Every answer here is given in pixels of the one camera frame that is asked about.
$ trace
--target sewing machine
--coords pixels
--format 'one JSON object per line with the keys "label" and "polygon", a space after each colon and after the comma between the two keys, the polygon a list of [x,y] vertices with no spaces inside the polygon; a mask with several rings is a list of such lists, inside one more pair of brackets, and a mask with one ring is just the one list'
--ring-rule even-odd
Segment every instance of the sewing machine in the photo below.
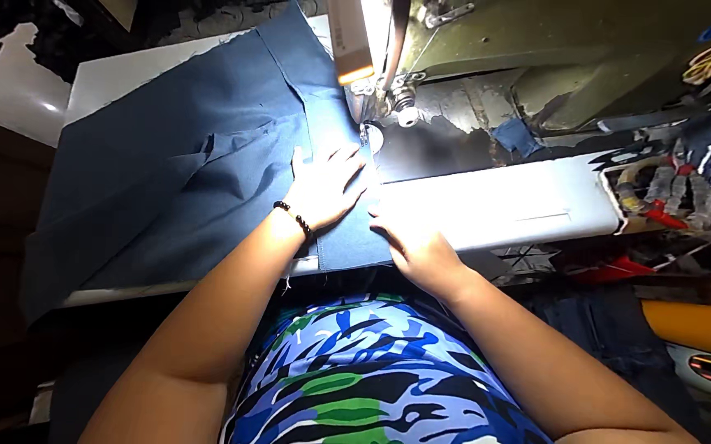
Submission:
{"label": "sewing machine", "polygon": [[413,126],[425,117],[415,106],[422,84],[521,69],[502,88],[517,117],[552,134],[680,96],[711,2],[337,0],[329,23],[357,123]]}
{"label": "sewing machine", "polygon": [[[404,14],[397,15],[400,0],[393,5],[361,0],[363,28],[354,33],[360,43],[350,46],[356,50],[350,58],[354,62],[343,63],[341,52],[336,61],[355,121],[385,125],[387,144],[379,153],[382,157],[376,156],[382,184],[369,192],[378,193],[386,205],[435,208],[436,225],[460,253],[620,232],[625,225],[621,210],[589,161],[601,154],[596,151],[621,145],[607,145],[606,136],[592,137],[600,139],[598,148],[578,152],[576,145],[592,135],[548,136],[541,140],[544,146],[571,148],[564,158],[494,168],[507,165],[498,160],[510,153],[488,145],[487,131],[507,115],[524,118],[538,132],[555,134],[582,128],[595,116],[649,103],[655,104],[651,109],[659,106],[670,91],[647,89],[659,88],[657,79],[664,74],[675,75],[666,86],[678,87],[681,71],[668,73],[666,67],[686,60],[681,55],[711,25],[711,9],[693,14],[671,1],[628,3],[476,1],[460,14],[458,8],[471,3],[414,0],[403,20]],[[668,20],[662,21],[666,8]],[[352,9],[337,14],[357,16]],[[337,27],[345,21],[315,16],[309,23],[335,55],[337,42],[345,42]],[[65,125],[239,33],[82,63]],[[367,47],[368,57],[363,51]],[[400,115],[403,110],[410,111]],[[434,112],[439,114],[429,117]],[[442,120],[457,143],[429,140],[421,133],[398,149],[396,140],[388,143],[389,128],[399,127],[390,123],[398,118],[401,126],[414,126],[402,128],[404,134],[425,129],[428,118],[433,123]],[[416,124],[421,119],[424,124]],[[449,150],[451,168],[440,169],[441,151],[423,143]],[[463,156],[468,143],[475,147],[472,157]],[[424,153],[429,160],[419,160]],[[320,273],[317,257],[296,259],[288,272]],[[64,305],[183,291],[194,284],[74,291]]]}

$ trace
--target right hand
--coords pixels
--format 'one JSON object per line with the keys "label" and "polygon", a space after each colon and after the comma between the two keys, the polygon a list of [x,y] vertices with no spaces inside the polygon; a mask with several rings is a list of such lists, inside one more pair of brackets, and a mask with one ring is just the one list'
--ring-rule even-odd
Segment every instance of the right hand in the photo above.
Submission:
{"label": "right hand", "polygon": [[400,272],[441,302],[453,300],[479,276],[459,260],[439,230],[418,218],[378,206],[370,206],[369,214],[374,216],[370,227],[380,228],[389,240],[391,258]]}

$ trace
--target forearm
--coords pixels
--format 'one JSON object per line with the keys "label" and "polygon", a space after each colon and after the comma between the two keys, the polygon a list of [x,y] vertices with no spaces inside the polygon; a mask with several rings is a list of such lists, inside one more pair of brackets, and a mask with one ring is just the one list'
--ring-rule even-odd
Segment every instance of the forearm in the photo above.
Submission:
{"label": "forearm", "polygon": [[630,429],[689,437],[675,421],[472,270],[449,307],[523,409],[551,438]]}
{"label": "forearm", "polygon": [[192,289],[142,349],[141,365],[194,381],[226,381],[305,235],[274,209]]}
{"label": "forearm", "polygon": [[95,411],[82,442],[214,442],[227,379],[305,238],[273,210],[188,293]]}

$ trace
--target industrial sewing machine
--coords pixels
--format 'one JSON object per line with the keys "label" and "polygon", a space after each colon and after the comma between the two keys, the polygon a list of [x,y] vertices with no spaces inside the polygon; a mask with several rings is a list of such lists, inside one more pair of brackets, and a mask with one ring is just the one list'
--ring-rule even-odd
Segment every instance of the industrial sewing machine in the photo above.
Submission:
{"label": "industrial sewing machine", "polygon": [[[711,2],[336,0],[329,23],[357,123],[413,126],[422,83],[519,69],[507,96],[549,135],[680,96],[681,67],[708,45]],[[488,116],[485,130],[497,126]]]}

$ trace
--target dark blue cloth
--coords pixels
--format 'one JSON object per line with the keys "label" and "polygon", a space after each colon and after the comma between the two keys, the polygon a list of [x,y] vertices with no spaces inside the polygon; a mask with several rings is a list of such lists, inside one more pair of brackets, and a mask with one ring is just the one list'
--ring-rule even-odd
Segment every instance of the dark blue cloth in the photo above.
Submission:
{"label": "dark blue cloth", "polygon": [[528,157],[543,148],[525,126],[523,119],[519,117],[510,118],[498,125],[490,131],[490,135],[495,137],[508,152],[516,149],[523,157]]}
{"label": "dark blue cloth", "polygon": [[[202,278],[286,194],[293,147],[312,157],[357,140],[333,62],[295,3],[175,66],[64,128],[27,239],[27,320],[80,288]],[[321,269],[390,259],[368,203],[321,234]]]}

